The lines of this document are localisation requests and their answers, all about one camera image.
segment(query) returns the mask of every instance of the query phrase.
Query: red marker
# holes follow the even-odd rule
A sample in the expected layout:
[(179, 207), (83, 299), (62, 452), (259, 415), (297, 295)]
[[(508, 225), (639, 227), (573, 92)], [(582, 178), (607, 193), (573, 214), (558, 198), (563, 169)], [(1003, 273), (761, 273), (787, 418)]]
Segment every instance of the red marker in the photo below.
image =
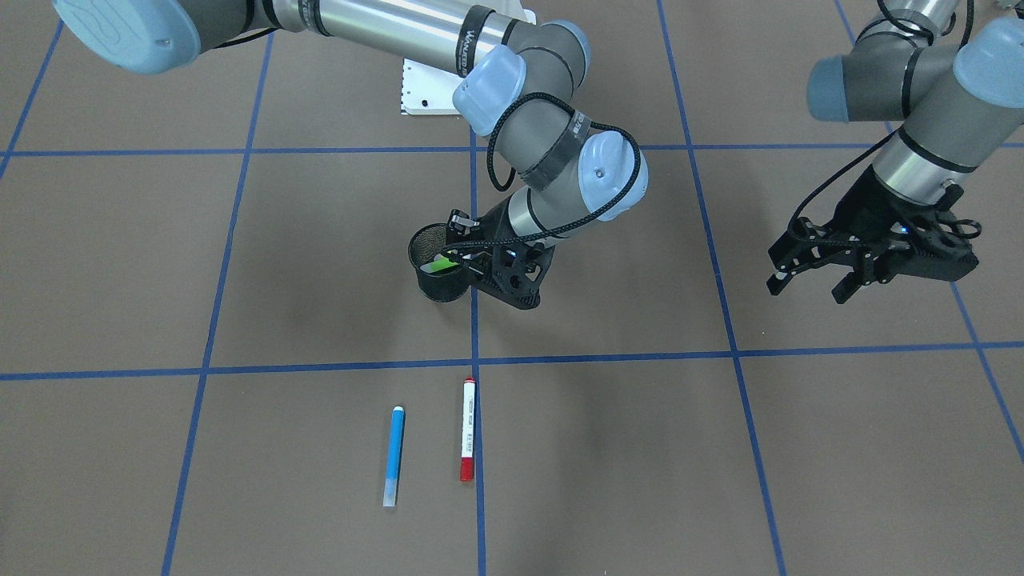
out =
[(476, 380), (466, 378), (462, 388), (462, 467), (459, 480), (473, 480), (473, 412), (476, 407)]

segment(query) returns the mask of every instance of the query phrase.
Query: black cable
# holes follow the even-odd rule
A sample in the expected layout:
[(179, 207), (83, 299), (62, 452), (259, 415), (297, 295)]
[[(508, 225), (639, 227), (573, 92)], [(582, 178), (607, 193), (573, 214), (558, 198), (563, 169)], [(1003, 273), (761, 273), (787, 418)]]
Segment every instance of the black cable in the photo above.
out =
[[(818, 195), (820, 195), (822, 192), (824, 192), (824, 190), (826, 188), (830, 187), (836, 180), (838, 180), (841, 177), (843, 177), (843, 174), (849, 172), (851, 169), (853, 169), (854, 166), (856, 166), (857, 164), (860, 164), (861, 162), (863, 162), (865, 158), (867, 158), (868, 156), (870, 156), (870, 155), (874, 154), (876, 152), (878, 152), (879, 149), (881, 149), (883, 146), (885, 146), (885, 143), (887, 141), (889, 141), (889, 139), (892, 138), (893, 134), (895, 134), (895, 133), (896, 132), (890, 132), (888, 135), (886, 135), (886, 137), (884, 137), (881, 140), (879, 140), (874, 146), (872, 146), (871, 148), (869, 148), (866, 151), (864, 151), (863, 154), (861, 154), (857, 158), (853, 159), (846, 166), (843, 166), (842, 168), (840, 168), (840, 170), (838, 172), (836, 172), (831, 176), (828, 176), (828, 179), (826, 179), (824, 182), (822, 182), (821, 186), (819, 186), (818, 188), (814, 189), (814, 192), (812, 192), (811, 194), (809, 194), (807, 196), (807, 198), (805, 198), (804, 201), (800, 203), (800, 206), (797, 206), (796, 211), (793, 212), (793, 216), (790, 217), (790, 227), (785, 231), (785, 233), (790, 236), (790, 238), (793, 238), (794, 240), (797, 240), (799, 242), (803, 242), (803, 241), (807, 240), (807, 238), (801, 238), (801, 237), (797, 236), (797, 233), (794, 232), (797, 229), (797, 223), (800, 220), (800, 214), (801, 214), (801, 212), (804, 211), (804, 208), (806, 208), (807, 205), (810, 204), (812, 200), (814, 200), (815, 198), (817, 198)], [(816, 242), (818, 244), (821, 244), (821, 245), (825, 245), (825, 246), (847, 246), (847, 247), (850, 247), (850, 248), (863, 248), (863, 247), (870, 246), (870, 244), (868, 244), (867, 242), (856, 242), (856, 241), (841, 241), (841, 240), (815, 239), (814, 242)]]
[[(512, 102), (512, 106), (506, 109), (505, 113), (502, 114), (501, 118), (498, 119), (498, 123), (495, 124), (495, 130), (494, 132), (492, 132), (490, 142), (487, 146), (489, 155), (493, 155), (494, 145), (498, 140), (498, 132), (501, 130), (501, 127), (505, 124), (505, 121), (508, 120), (508, 118), (512, 116), (512, 113), (518, 110), (519, 107), (528, 101), (537, 99), (547, 100), (561, 108), (566, 114), (569, 115), (569, 117), (575, 114), (575, 109), (546, 92), (531, 92), (529, 94), (526, 94), (525, 96), (522, 96), (521, 98)], [(626, 182), (626, 186), (623, 188), (623, 191), (616, 194), (614, 198), (609, 200), (606, 204), (604, 204), (597, 210), (594, 210), (593, 212), (587, 214), (586, 216), (573, 222), (549, 229), (544, 232), (527, 234), (525, 236), (516, 236), (512, 238), (503, 238), (501, 240), (470, 240), (466, 242), (456, 242), (455, 244), (449, 244), (447, 246), (442, 248), (440, 250), (440, 253), (443, 254), (445, 252), (451, 252), (452, 250), (460, 250), (467, 248), (494, 248), (497, 246), (508, 246), (509, 244), (536, 242), (538, 240), (543, 240), (545, 238), (551, 238), (552, 236), (558, 236), (566, 232), (569, 232), (571, 230), (575, 230), (582, 225), (588, 224), (594, 221), (602, 214), (604, 214), (605, 212), (607, 212), (608, 210), (610, 210), (615, 204), (618, 204), (618, 202), (621, 202), (624, 198), (626, 198), (626, 195), (630, 193), (630, 190), (633, 189), (633, 184), (636, 183), (637, 177), (640, 175), (640, 165), (642, 162), (642, 156), (640, 154), (640, 145), (637, 143), (636, 139), (633, 137), (632, 134), (616, 126), (611, 126), (608, 124), (600, 124), (597, 122), (593, 122), (591, 125), (594, 128), (597, 128), (598, 130), (618, 132), (620, 134), (622, 134), (623, 138), (626, 139), (626, 141), (630, 142), (630, 146), (633, 148), (633, 172), (630, 174), (630, 179)]]
[(512, 188), (512, 181), (515, 180), (515, 168), (509, 170), (509, 179), (505, 183), (498, 183), (498, 176), (495, 174), (495, 157), (493, 154), (487, 154), (487, 175), (490, 176), (490, 183), (495, 187), (498, 192), (507, 192), (508, 189)]
[(245, 44), (246, 42), (252, 42), (253, 40), (262, 38), (264, 36), (269, 36), (275, 30), (278, 30), (278, 29), (276, 28), (268, 28), (266, 30), (261, 30), (261, 31), (257, 32), (256, 34), (252, 34), (252, 35), (246, 36), (245, 38), (239, 38), (238, 40), (228, 40), (227, 42), (224, 42), (220, 46), (214, 46), (214, 49), (217, 49), (217, 48), (229, 48), (231, 46), (238, 46), (239, 44)]
[(949, 26), (947, 26), (939, 36), (949, 36), (949, 33), (952, 32), (954, 28), (956, 28), (956, 12), (949, 14)]
[(961, 48), (971, 41), (972, 29), (974, 29), (974, 0), (967, 0), (967, 17), (964, 18), (964, 38), (961, 39)]
[[(954, 236), (954, 237), (963, 239), (963, 240), (974, 240), (975, 238), (978, 238), (979, 236), (981, 236), (981, 222), (979, 222), (978, 220), (972, 220), (972, 219), (969, 219), (969, 218), (964, 218), (964, 219), (961, 219), (961, 220), (948, 220), (947, 221), (947, 220), (943, 220), (943, 219), (938, 218), (938, 217), (936, 218), (936, 220), (940, 224), (944, 224), (944, 225), (946, 225), (946, 227), (949, 228), (949, 230), (946, 231), (946, 234), (948, 234), (950, 236)], [(973, 228), (974, 232), (961, 232), (959, 228), (963, 228), (963, 227)]]
[(878, 0), (878, 4), (879, 4), (879, 9), (882, 10), (882, 15), (884, 15), (886, 17), (886, 19), (889, 20), (889, 24), (895, 26), (896, 28), (900, 29), (901, 31), (903, 31), (903, 32), (905, 32), (907, 34), (910, 34), (911, 36), (921, 36), (921, 37), (925, 38), (926, 40), (928, 40), (928, 45), (929, 46), (931, 46), (933, 43), (935, 43), (935, 35), (932, 34), (931, 30), (928, 30), (928, 29), (922, 29), (922, 30), (912, 29), (912, 28), (906, 26), (905, 24), (899, 22), (898, 19), (896, 19), (895, 16), (893, 16), (893, 13), (890, 12), (889, 8), (886, 7), (885, 0)]

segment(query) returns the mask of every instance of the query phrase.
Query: green marker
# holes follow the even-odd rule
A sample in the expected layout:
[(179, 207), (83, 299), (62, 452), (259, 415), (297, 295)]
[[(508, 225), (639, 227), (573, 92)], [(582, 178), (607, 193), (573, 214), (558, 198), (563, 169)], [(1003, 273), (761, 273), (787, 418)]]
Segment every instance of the green marker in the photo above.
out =
[(420, 266), (420, 270), (427, 274), (437, 274), (438, 272), (445, 271), (450, 268), (455, 268), (459, 265), (459, 262), (453, 262), (452, 260), (445, 258), (444, 256), (437, 254), (434, 256), (432, 262), (427, 262)]

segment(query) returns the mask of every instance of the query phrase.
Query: black mesh cup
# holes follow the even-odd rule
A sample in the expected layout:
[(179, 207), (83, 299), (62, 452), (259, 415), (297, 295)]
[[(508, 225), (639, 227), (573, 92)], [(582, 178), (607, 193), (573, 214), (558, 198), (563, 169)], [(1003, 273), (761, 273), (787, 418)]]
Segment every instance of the black mesh cup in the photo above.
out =
[(429, 224), (413, 235), (409, 241), (409, 261), (416, 270), (416, 281), (423, 294), (435, 302), (451, 302), (466, 293), (469, 281), (461, 265), (453, 266), (437, 274), (429, 274), (420, 266), (431, 262), (441, 249), (447, 246), (447, 225)]

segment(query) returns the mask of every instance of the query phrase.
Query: blue tape line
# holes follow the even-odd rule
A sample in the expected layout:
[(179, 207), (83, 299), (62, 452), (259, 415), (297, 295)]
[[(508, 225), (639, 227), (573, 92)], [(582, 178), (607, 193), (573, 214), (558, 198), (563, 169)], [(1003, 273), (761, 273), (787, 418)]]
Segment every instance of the blue tape line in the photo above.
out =
[(367, 147), (367, 148), (254, 148), (253, 154), (408, 154), (408, 153), (465, 153), (469, 149), (463, 146), (402, 146), (402, 147)]
[(690, 147), (688, 156), (690, 160), (690, 168), (693, 171), (693, 183), (696, 190), (697, 202), (700, 206), (700, 219), (703, 222), (705, 234), (708, 239), (708, 252), (711, 255), (712, 269), (715, 273), (715, 284), (718, 287), (718, 297), (722, 306), (722, 316), (725, 321), (725, 331), (729, 338), (729, 353), (732, 357), (732, 365), (736, 373), (736, 383), (739, 387), (739, 398), (743, 405), (743, 415), (746, 418), (746, 431), (751, 440), (751, 450), (754, 455), (755, 466), (757, 467), (758, 482), (761, 485), (761, 497), (764, 503), (765, 517), (768, 522), (768, 530), (771, 533), (772, 547), (775, 551), (775, 563), (778, 568), (779, 576), (786, 576), (785, 561), (782, 556), (782, 544), (779, 540), (778, 530), (775, 524), (775, 512), (771, 503), (771, 494), (768, 490), (768, 479), (765, 475), (764, 463), (761, 458), (761, 446), (758, 441), (757, 427), (754, 422), (754, 413), (751, 409), (750, 399), (746, 395), (746, 382), (743, 377), (743, 369), (737, 354), (736, 335), (733, 331), (732, 318), (729, 314), (729, 302), (725, 294), (725, 285), (722, 282), (722, 272), (719, 266), (718, 254), (715, 249), (715, 238), (712, 233), (711, 219), (708, 216), (708, 206), (705, 202), (703, 188), (700, 183), (700, 171), (697, 167), (696, 154), (692, 148), (693, 139), (690, 134), (689, 121), (686, 116), (686, 106), (683, 101), (683, 91), (679, 83), (679, 73), (676, 67), (675, 55), (672, 50), (672, 40), (669, 35), (669, 26), (666, 22), (665, 6), (662, 0), (657, 0), (657, 12), (662, 24), (662, 35), (665, 40), (665, 50), (669, 58), (669, 69), (672, 73), (672, 82), (676, 90), (676, 102), (679, 107), (679, 117), (683, 124), (683, 134), (686, 137), (686, 143)]
[(89, 370), (84, 372), (24, 372), (0, 374), (0, 382), (32, 380), (88, 380), (94, 378), (150, 378), (159, 376), (198, 376), (200, 368), (167, 368), (153, 370)]
[(174, 545), (178, 539), (178, 527), (181, 524), (181, 508), (185, 501), (185, 488), (188, 486), (188, 471), (191, 467), (191, 455), (196, 449), (196, 430), (199, 429), (199, 414), (203, 408), (203, 397), (206, 395), (206, 373), (199, 376), (196, 386), (196, 399), (193, 401), (191, 418), (188, 420), (188, 437), (185, 441), (185, 452), (181, 458), (181, 471), (178, 474), (178, 489), (174, 494), (174, 510), (171, 512), (171, 527), (167, 532), (167, 547), (164, 549), (164, 564), (161, 576), (170, 576), (171, 561), (174, 560)]
[(741, 358), (764, 358), (782, 356), (825, 356), (825, 355), (854, 355), (854, 354), (893, 354), (901, 352), (935, 352), (935, 351), (957, 351), (974, 349), (975, 344), (964, 342), (937, 343), (937, 344), (890, 344), (881, 346), (836, 346), (821, 348), (775, 348), (775, 349), (749, 349), (738, 351)]
[(516, 364), (583, 364), (594, 362), (647, 362), (657, 360), (707, 360), (711, 358), (732, 358), (728, 351), (682, 352), (652, 354), (608, 354), (582, 356), (524, 356), (510, 358), (481, 358), (481, 366), (512, 366)]
[(840, 142), (840, 143), (816, 143), (816, 142), (797, 142), (797, 143), (749, 143), (749, 145), (693, 145), (693, 150), (864, 150), (871, 148), (874, 142), (870, 143), (853, 143), (853, 142)]
[(959, 288), (956, 286), (956, 283), (950, 282), (949, 286), (952, 288), (953, 297), (956, 298), (956, 305), (961, 310), (961, 316), (964, 317), (964, 324), (967, 325), (967, 331), (971, 334), (971, 340), (974, 342), (974, 347), (978, 353), (978, 360), (981, 361), (981, 367), (985, 371), (985, 377), (988, 378), (988, 385), (992, 388), (992, 395), (995, 396), (995, 403), (999, 406), (999, 411), (1002, 412), (1002, 419), (1007, 423), (1007, 428), (1010, 429), (1010, 437), (1014, 441), (1014, 446), (1017, 447), (1017, 455), (1020, 456), (1021, 462), (1024, 463), (1024, 444), (1021, 443), (1021, 436), (1017, 431), (1017, 426), (1014, 424), (1014, 418), (1010, 414), (1010, 408), (1007, 406), (1007, 402), (1002, 398), (1002, 392), (999, 389), (999, 384), (995, 380), (995, 374), (992, 372), (992, 367), (989, 366), (988, 358), (985, 356), (985, 351), (981, 345), (981, 341), (978, 339), (978, 333), (974, 329), (974, 322), (971, 321), (971, 315), (967, 312), (967, 304), (964, 302), (963, 296), (961, 296)]
[(164, 564), (161, 570), (162, 576), (170, 576), (171, 564), (174, 560), (174, 546), (177, 543), (178, 527), (181, 522), (181, 508), (184, 505), (185, 490), (188, 487), (188, 471), (191, 466), (193, 451), (196, 447), (196, 433), (199, 429), (199, 418), (203, 410), (203, 397), (206, 394), (207, 375), (210, 369), (210, 360), (213, 356), (213, 342), (217, 335), (217, 322), (220, 318), (220, 303), (224, 296), (224, 285), (227, 281), (227, 268), (231, 259), (231, 248), (234, 236), (234, 227), (239, 219), (239, 207), (242, 205), (242, 195), (245, 191), (246, 175), (249, 170), (249, 159), (251, 157), (253, 139), (256, 136), (256, 122), (259, 119), (259, 108), (263, 97), (263, 85), (266, 83), (266, 71), (270, 64), (270, 51), (273, 49), (273, 35), (267, 37), (266, 47), (263, 50), (263, 64), (260, 68), (259, 80), (256, 84), (256, 97), (253, 101), (252, 116), (249, 121), (249, 136), (246, 139), (246, 154), (242, 158), (242, 168), (239, 173), (239, 183), (234, 191), (234, 203), (231, 207), (231, 219), (227, 228), (227, 240), (224, 244), (224, 255), (220, 263), (220, 275), (217, 279), (217, 292), (213, 300), (213, 311), (210, 314), (210, 329), (207, 336), (206, 348), (203, 353), (203, 367), (199, 377), (199, 384), (196, 386), (196, 400), (193, 404), (191, 420), (188, 424), (188, 437), (185, 441), (184, 456), (181, 459), (181, 474), (178, 478), (178, 490), (174, 498), (174, 511), (171, 515), (171, 527), (167, 534), (167, 548), (164, 551)]
[(78, 156), (207, 156), (242, 155), (245, 149), (171, 149), (171, 150), (28, 150), (11, 153), (15, 158)]
[[(864, 142), (780, 142), (780, 143), (706, 143), (706, 145), (642, 145), (644, 151), (686, 151), (686, 150), (863, 150), (872, 143)], [(1000, 148), (1024, 148), (1024, 142), (1006, 142)], [(264, 148), (248, 151), (250, 154), (440, 154), (462, 153), (463, 147), (433, 148)], [(4, 152), (0, 156), (10, 158), (61, 158), (83, 156), (209, 156), (244, 155), (246, 149), (167, 149), (167, 150), (25, 150)]]
[(43, 64), (39, 67), (39, 74), (36, 75), (36, 81), (32, 83), (32, 89), (29, 90), (29, 97), (25, 100), (22, 116), (18, 117), (17, 125), (14, 126), (14, 133), (10, 136), (10, 142), (7, 143), (7, 153), (4, 154), (3, 160), (0, 160), (0, 179), (3, 179), (3, 175), (7, 171), (7, 164), (10, 163), (12, 157), (11, 153), (14, 152), (14, 147), (17, 146), (17, 138), (22, 136), (22, 129), (25, 128), (25, 122), (29, 119), (29, 112), (32, 111), (32, 105), (36, 101), (39, 86), (42, 85), (43, 77), (46, 76), (46, 70), (50, 67), (50, 59), (53, 57), (53, 51), (57, 48), (57, 41), (60, 40), (60, 33), (62, 31), (63, 20), (60, 20), (57, 23), (56, 30), (53, 31), (53, 38), (50, 40), (50, 46), (46, 50), (46, 56), (43, 58)]
[[(739, 358), (773, 358), (791, 356), (843, 356), (859, 354), (898, 354), (924, 353), (942, 351), (975, 349), (1015, 349), (1024, 348), (1024, 340), (1006, 342), (952, 342), (936, 344), (891, 344), (879, 346), (836, 346), (820, 348), (767, 348), (737, 349)], [(285, 364), (271, 366), (220, 366), (206, 370), (209, 375), (224, 374), (276, 374), (288, 372), (341, 372), (349, 370), (403, 370), (414, 368), (449, 368), (468, 366), (514, 366), (528, 364), (584, 364), (598, 362), (657, 362), (672, 360), (709, 360), (732, 358), (730, 351), (681, 352), (681, 353), (649, 353), (649, 354), (609, 354), (583, 356), (526, 356), (526, 357), (496, 357), (496, 358), (456, 358), (444, 360), (410, 360), (392, 362), (346, 362), (335, 364)], [(0, 381), (32, 381), (32, 380), (79, 380), (90, 378), (139, 378), (156, 376), (197, 376), (203, 373), (202, 368), (168, 368), (139, 370), (95, 370), (79, 372), (13, 372), (0, 373)]]
[(1024, 340), (1011, 342), (981, 342), (979, 345), (981, 345), (983, 349), (1024, 348)]
[(836, 4), (836, 11), (839, 12), (839, 17), (843, 18), (843, 26), (846, 28), (846, 35), (850, 38), (850, 44), (857, 42), (857, 37), (853, 34), (853, 29), (850, 28), (850, 20), (846, 17), (846, 10), (843, 9), (843, 5), (840, 4), (839, 0), (833, 0)]
[[(477, 215), (477, 169), (476, 133), (469, 129), (469, 213), (470, 217)], [(487, 574), (487, 534), (486, 506), (483, 484), (483, 417), (480, 414), (480, 308), (479, 293), (475, 287), (470, 288), (470, 351), (473, 379), (476, 380), (476, 396), (473, 418), (473, 478), (476, 482), (476, 570), (479, 576)]]
[(469, 359), (410, 360), (395, 362), (342, 362), (336, 364), (287, 364), (278, 366), (221, 366), (210, 368), (210, 374), (279, 374), (285, 372), (343, 372), (349, 370), (403, 370), (410, 368), (444, 368), (470, 366)]

